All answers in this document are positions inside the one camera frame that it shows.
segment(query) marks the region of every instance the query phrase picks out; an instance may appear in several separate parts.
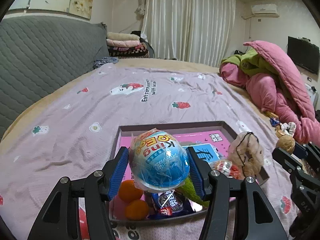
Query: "stack of blankets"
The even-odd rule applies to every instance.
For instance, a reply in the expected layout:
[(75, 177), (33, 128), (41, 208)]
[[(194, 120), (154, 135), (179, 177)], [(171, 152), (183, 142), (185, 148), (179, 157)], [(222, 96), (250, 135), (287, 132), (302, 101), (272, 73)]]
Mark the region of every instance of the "stack of blankets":
[(107, 33), (107, 45), (110, 57), (121, 58), (148, 58), (149, 52), (140, 37), (134, 34)]

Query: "kinder joy egg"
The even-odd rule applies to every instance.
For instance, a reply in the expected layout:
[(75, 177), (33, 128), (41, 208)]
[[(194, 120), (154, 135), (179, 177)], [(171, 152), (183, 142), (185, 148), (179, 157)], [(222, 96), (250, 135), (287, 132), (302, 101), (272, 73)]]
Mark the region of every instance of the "kinder joy egg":
[(163, 192), (183, 184), (189, 174), (188, 155), (170, 134), (157, 130), (133, 140), (129, 164), (135, 186)]

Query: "green toy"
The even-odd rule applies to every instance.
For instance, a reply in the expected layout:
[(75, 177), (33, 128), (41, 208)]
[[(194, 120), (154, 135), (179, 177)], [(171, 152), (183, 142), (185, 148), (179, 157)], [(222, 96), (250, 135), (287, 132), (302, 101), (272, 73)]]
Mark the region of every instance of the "green toy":
[(209, 206), (209, 201), (202, 201), (201, 198), (196, 194), (190, 176), (186, 178), (186, 180), (184, 181), (184, 185), (178, 187), (176, 190), (178, 192), (181, 192), (186, 198), (198, 203), (199, 205), (202, 205), (206, 208)]

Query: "blue cloth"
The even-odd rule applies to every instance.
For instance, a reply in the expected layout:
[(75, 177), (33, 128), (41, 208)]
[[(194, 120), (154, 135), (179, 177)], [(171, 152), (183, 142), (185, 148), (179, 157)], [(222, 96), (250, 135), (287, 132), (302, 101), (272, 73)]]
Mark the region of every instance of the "blue cloth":
[(97, 59), (94, 61), (93, 69), (96, 69), (98, 67), (101, 67), (105, 63), (118, 63), (119, 60), (117, 57), (103, 57), (102, 59)]

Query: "tray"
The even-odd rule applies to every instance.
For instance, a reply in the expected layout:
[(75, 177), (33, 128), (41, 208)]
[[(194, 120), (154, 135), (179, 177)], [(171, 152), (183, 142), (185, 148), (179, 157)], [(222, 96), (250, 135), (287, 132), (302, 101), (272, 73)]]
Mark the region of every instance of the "tray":
[[(166, 131), (173, 135), (183, 147), (193, 146), (197, 148), (204, 156), (208, 158), (207, 161), (215, 161), (222, 157), (222, 155), (227, 155), (227, 150), (230, 143), (236, 139), (237, 133), (224, 121), (213, 121), (213, 122), (191, 122), (191, 123), (172, 123), (172, 124), (151, 124), (151, 125), (129, 125), (120, 126), (118, 128), (116, 138), (113, 143), (111, 159), (113, 159), (121, 146), (130, 146), (131, 138), (133, 136), (138, 136), (141, 133), (149, 131), (153, 128)], [(123, 180), (133, 179), (129, 165), (126, 169)], [(260, 174), (257, 175), (257, 182), (262, 185), (269, 179), (269, 176), (265, 169), (262, 167)], [(109, 205), (109, 217), (112, 222), (118, 224), (143, 224), (154, 225), (170, 223), (173, 220), (182, 222), (188, 219), (195, 219), (197, 217), (205, 216), (207, 210), (202, 206), (191, 201), (191, 206), (197, 211), (193, 214), (184, 215), (180, 217), (171, 217), (167, 219), (160, 220), (141, 220), (141, 221), (130, 221), (120, 219), (114, 219), (114, 207), (119, 207), (119, 202), (121, 200), (116, 196)], [(115, 214), (122, 213), (119, 208), (117, 208)]]

